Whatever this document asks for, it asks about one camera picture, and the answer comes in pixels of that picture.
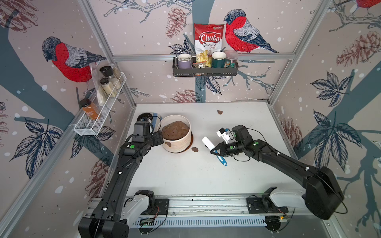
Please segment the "white ceramic pot with soil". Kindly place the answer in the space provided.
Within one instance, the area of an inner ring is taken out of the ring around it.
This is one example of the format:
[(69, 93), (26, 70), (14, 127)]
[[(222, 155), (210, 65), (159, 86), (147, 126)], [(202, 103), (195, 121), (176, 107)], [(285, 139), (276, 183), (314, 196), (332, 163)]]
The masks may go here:
[(181, 115), (170, 115), (162, 120), (163, 147), (170, 153), (181, 153), (191, 141), (191, 124)]

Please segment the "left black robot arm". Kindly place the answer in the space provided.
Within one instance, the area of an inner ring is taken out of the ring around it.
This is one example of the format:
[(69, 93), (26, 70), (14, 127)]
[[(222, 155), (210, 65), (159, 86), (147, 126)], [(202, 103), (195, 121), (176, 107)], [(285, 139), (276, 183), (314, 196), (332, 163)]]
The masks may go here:
[(126, 238), (130, 228), (148, 208), (154, 205), (154, 193), (139, 190), (127, 206), (127, 216), (122, 218), (127, 191), (143, 157), (152, 147), (163, 144), (161, 131), (155, 131), (150, 118), (137, 120), (134, 132), (121, 146), (117, 167), (101, 201), (90, 217), (83, 217), (78, 231), (83, 238)]

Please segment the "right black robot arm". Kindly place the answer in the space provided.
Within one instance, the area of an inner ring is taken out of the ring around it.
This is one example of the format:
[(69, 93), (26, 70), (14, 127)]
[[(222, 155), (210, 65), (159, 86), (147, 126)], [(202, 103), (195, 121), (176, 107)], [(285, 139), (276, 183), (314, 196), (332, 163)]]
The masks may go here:
[(343, 192), (329, 168), (306, 165), (277, 151), (265, 139), (254, 140), (243, 125), (233, 127), (230, 134), (221, 128), (217, 134), (223, 142), (216, 146), (205, 142), (211, 154), (224, 158), (244, 153), (249, 159), (279, 170), (305, 189), (301, 194), (301, 205), (318, 218), (328, 220), (343, 203)]

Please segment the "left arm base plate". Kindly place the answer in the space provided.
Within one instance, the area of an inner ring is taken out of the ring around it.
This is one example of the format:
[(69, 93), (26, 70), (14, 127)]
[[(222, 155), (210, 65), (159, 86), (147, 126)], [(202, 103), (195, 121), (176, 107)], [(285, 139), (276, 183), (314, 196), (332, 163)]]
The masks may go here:
[(169, 211), (169, 202), (167, 198), (156, 198), (154, 204), (148, 210), (149, 215), (167, 215)]

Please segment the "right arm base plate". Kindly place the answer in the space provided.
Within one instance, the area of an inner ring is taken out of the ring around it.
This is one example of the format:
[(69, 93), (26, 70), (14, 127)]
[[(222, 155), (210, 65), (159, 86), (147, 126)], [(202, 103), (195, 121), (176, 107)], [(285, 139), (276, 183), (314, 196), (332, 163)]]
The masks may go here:
[(246, 198), (247, 208), (250, 214), (286, 214), (287, 207), (277, 207), (269, 198), (249, 196)]

